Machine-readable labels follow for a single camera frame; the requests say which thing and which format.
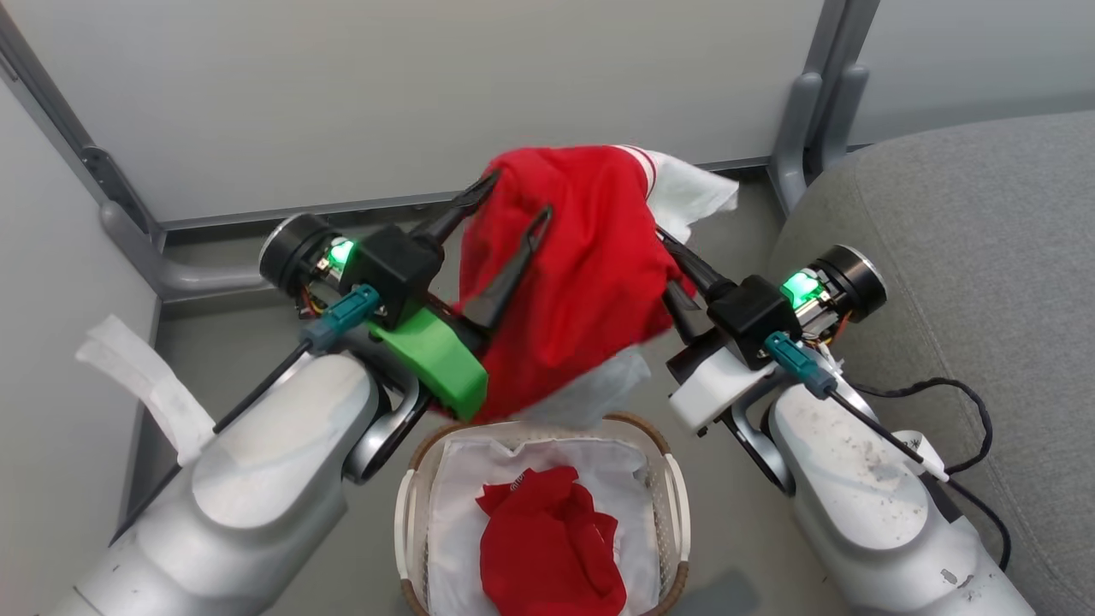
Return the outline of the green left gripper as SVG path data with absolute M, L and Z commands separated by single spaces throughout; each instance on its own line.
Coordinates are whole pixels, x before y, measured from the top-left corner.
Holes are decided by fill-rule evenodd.
M 441 249 L 457 226 L 476 214 L 500 176 L 502 170 L 485 173 L 472 186 L 451 198 L 441 213 L 415 226 L 410 236 L 426 246 Z M 535 256 L 535 249 L 548 233 L 552 217 L 551 205 L 542 208 L 525 228 L 518 239 L 518 248 L 502 266 L 500 272 L 484 291 L 463 305 L 463 319 L 473 328 L 493 333 L 500 326 Z M 368 327 L 446 408 L 453 411 L 462 425 L 476 421 L 482 403 L 488 398 L 488 371 L 448 323 L 424 307 L 394 328 L 387 329 L 377 319 L 369 321 Z

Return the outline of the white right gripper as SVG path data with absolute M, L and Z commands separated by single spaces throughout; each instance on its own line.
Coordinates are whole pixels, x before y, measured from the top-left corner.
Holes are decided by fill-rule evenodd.
M 664 248 L 677 267 L 707 303 L 726 297 L 738 287 L 731 278 L 716 272 L 708 261 L 667 230 L 657 228 Z M 670 280 L 664 292 L 664 305 L 672 319 L 677 335 L 685 348 L 666 363 L 678 388 L 669 394 L 669 405 L 685 430 L 700 434 L 708 425 L 715 425 L 731 405 L 742 402 L 750 393 L 759 393 L 763 385 L 773 382 L 777 365 L 752 370 L 728 348 L 719 333 L 701 335 L 689 319 L 689 313 L 699 305 L 689 297 L 684 286 Z

